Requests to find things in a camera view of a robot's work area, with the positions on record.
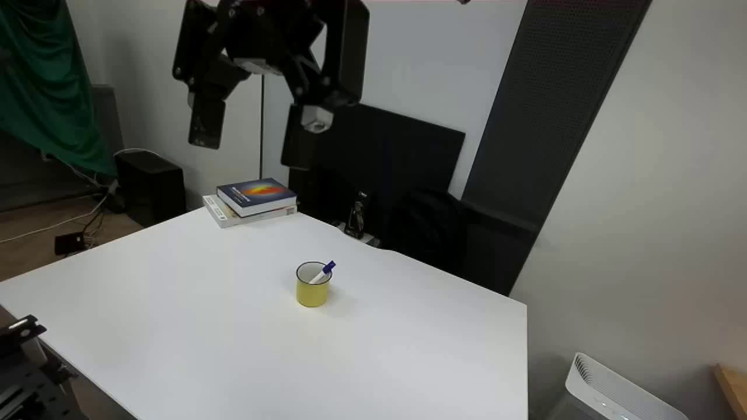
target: blue marker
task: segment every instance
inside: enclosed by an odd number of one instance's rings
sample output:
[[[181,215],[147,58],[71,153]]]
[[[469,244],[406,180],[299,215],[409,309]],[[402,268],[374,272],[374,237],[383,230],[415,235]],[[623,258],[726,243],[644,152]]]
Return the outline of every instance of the blue marker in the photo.
[[[331,274],[335,271],[335,260],[329,260],[317,274],[313,274],[313,280],[309,280],[309,285],[317,285],[324,274]]]

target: green cloth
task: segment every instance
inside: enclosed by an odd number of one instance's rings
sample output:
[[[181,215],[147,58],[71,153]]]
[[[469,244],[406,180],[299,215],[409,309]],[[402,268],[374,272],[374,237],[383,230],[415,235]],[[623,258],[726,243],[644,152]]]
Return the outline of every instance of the green cloth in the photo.
[[[0,0],[0,131],[79,169],[115,174],[66,0]]]
[[[10,64],[10,51],[0,49],[0,70]]]

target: black monitor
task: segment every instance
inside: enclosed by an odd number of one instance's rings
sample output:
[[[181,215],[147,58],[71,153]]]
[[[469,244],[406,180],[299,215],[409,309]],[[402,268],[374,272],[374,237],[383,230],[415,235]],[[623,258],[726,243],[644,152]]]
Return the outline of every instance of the black monitor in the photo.
[[[418,188],[449,191],[464,133],[370,105],[335,111],[328,133],[301,128],[292,105],[282,162],[304,212],[346,222],[359,191],[372,198],[367,230],[383,235],[395,204]]]

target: book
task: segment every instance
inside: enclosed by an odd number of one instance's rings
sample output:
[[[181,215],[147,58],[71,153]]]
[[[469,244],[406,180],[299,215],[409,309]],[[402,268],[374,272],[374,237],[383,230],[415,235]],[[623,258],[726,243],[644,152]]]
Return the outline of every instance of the book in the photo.
[[[274,176],[222,184],[216,188],[216,193],[239,217],[250,217],[250,215],[268,212],[275,208],[296,204],[296,193],[282,186],[281,182],[275,182]]]
[[[233,212],[233,208],[229,208],[216,193],[204,195],[204,204],[207,208],[207,212],[213,215],[217,226],[222,226],[222,228],[296,212],[296,204],[288,204],[288,208],[275,208],[275,209],[250,215],[250,217],[239,217],[239,212]]]

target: white wall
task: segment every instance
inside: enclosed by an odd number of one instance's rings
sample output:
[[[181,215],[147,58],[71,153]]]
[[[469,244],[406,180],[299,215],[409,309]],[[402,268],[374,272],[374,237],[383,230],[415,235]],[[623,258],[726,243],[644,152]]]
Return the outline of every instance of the white wall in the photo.
[[[184,0],[69,0],[94,84],[113,84],[123,141],[184,168],[191,193],[259,176],[261,78],[240,84],[225,121],[222,148],[188,141],[188,85],[170,77]]]
[[[526,0],[367,0],[367,7],[372,26],[362,102],[464,131],[451,184],[463,195]],[[281,152],[289,102],[288,84],[266,78],[265,168],[279,180],[288,180]]]
[[[747,2],[653,0],[513,296],[542,405],[583,350],[697,420],[747,371]]]

